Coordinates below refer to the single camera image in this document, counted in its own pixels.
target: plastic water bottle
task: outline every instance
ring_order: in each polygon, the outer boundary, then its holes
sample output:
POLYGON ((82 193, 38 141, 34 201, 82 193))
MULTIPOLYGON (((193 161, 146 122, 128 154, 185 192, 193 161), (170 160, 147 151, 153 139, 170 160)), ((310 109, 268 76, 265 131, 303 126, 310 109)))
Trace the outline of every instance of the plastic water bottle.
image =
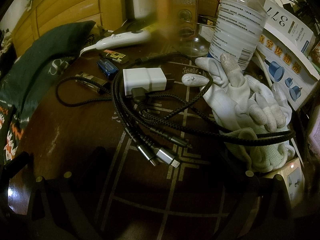
POLYGON ((268 15, 258 0, 220 0, 208 57, 233 55, 244 70, 259 42, 268 15))

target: bottle label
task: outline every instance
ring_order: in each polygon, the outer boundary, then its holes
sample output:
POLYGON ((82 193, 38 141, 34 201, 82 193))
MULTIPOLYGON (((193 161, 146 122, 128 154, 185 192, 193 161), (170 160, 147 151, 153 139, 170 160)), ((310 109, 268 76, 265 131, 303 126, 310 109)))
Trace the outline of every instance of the bottle label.
POLYGON ((220 0, 209 53, 218 61, 224 52, 233 55, 244 70, 256 49, 266 20, 247 6, 230 0, 220 0))

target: white remote control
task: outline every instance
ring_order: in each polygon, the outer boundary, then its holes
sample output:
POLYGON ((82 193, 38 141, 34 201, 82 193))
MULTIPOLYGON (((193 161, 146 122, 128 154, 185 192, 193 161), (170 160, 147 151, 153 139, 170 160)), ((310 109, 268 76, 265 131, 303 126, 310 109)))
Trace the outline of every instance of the white remote control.
POLYGON ((124 46, 130 46, 140 44, 149 41, 151 34, 148 31, 134 31, 120 34, 112 34, 110 37, 106 37, 96 44, 86 47, 81 50, 80 56, 93 49, 115 49, 124 46))

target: white jar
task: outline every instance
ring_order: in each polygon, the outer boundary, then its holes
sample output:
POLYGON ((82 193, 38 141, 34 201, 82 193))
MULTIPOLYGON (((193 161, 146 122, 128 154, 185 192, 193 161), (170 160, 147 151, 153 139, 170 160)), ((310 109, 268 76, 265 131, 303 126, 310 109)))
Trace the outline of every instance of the white jar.
POLYGON ((145 18, 156 11, 156 0, 133 0, 135 19, 145 18))

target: blue lighter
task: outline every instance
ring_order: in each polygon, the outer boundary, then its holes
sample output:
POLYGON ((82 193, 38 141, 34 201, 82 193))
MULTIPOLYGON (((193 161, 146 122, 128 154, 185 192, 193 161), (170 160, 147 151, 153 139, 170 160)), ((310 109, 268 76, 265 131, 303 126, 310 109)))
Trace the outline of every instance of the blue lighter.
POLYGON ((113 80, 119 71, 119 69, 106 58, 99 59, 97 65, 110 81, 113 80))

